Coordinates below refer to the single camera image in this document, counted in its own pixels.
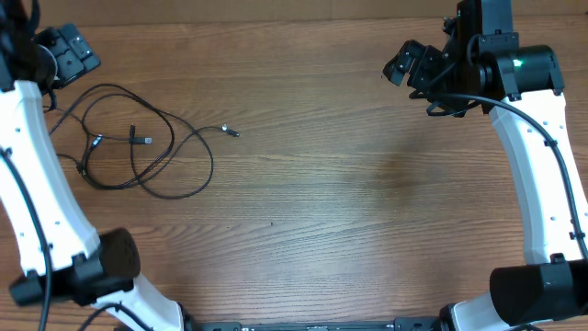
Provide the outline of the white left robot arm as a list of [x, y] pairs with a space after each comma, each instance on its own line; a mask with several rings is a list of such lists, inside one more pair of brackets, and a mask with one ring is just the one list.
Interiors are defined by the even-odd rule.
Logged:
[[73, 25], [40, 29], [40, 8], [1, 5], [1, 201], [17, 238], [21, 305], [55, 300], [107, 312], [132, 330], [192, 330], [195, 322], [142, 274], [130, 233], [99, 234], [77, 203], [51, 143], [43, 98], [96, 69]]

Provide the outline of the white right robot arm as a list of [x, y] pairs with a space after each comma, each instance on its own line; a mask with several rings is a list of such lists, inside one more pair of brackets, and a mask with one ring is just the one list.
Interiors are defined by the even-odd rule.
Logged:
[[406, 41], [384, 66], [431, 117], [481, 108], [506, 152], [524, 228], [525, 264], [495, 269], [488, 291], [396, 330], [537, 330], [587, 312], [587, 200], [566, 125], [555, 52], [522, 46], [507, 1], [467, 0], [444, 21], [443, 49]]

